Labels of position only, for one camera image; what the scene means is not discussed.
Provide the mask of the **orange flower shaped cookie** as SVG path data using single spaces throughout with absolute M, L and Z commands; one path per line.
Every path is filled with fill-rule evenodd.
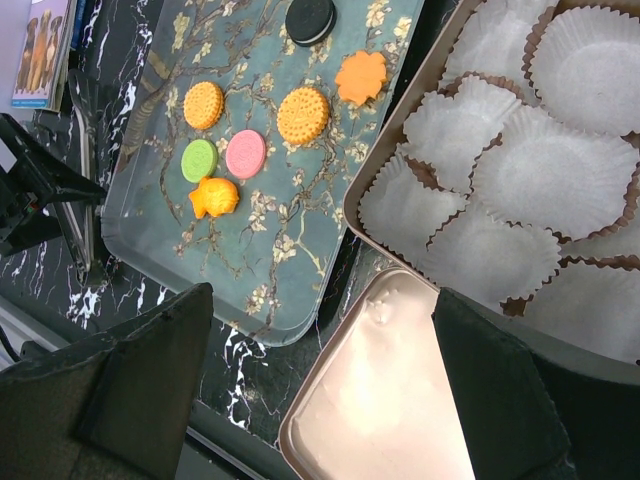
M 343 102 L 362 106 L 374 99 L 387 82 L 386 59 L 380 52 L 356 51 L 341 64 L 335 76 L 338 95 Z

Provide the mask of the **large orange round biscuit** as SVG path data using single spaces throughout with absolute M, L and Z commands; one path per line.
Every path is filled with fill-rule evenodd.
M 316 88 L 292 90 L 277 113 L 277 128 L 291 145 L 303 145 L 322 133 L 329 119 L 329 104 Z

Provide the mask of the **metal tongs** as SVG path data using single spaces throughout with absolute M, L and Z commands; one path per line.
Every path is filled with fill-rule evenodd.
M 74 113 L 80 133 L 80 166 L 81 174 L 88 180 L 95 182 L 96 137 L 98 127 L 98 87 L 93 79 L 79 69 L 71 69 L 68 74 L 68 85 Z M 96 271 L 96 207 L 98 200 L 87 200 L 84 212 L 84 236 L 82 237 L 81 252 L 84 256 L 84 271 L 86 274 Z

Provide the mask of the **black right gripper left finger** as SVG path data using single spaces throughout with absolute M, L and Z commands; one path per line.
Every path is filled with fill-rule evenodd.
M 4 479 L 171 479 L 213 319 L 199 283 L 1 373 Z

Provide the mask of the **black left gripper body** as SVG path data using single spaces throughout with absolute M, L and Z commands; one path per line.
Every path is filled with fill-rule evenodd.
M 11 256 L 54 238 L 71 251 L 81 236 L 72 202 L 95 205 L 104 188 L 56 159 L 11 115 L 1 115 L 1 158 L 14 164 L 1 169 L 1 254 Z

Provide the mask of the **black sandwich cookie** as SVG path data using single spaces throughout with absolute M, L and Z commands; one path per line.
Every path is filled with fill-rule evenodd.
M 336 20 L 332 0 L 293 0 L 286 12 L 285 29 L 296 45 L 311 47 L 331 33 Z

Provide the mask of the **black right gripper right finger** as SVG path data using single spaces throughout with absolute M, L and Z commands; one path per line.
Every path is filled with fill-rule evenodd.
M 450 289 L 432 319 L 476 478 L 638 478 L 638 367 Z

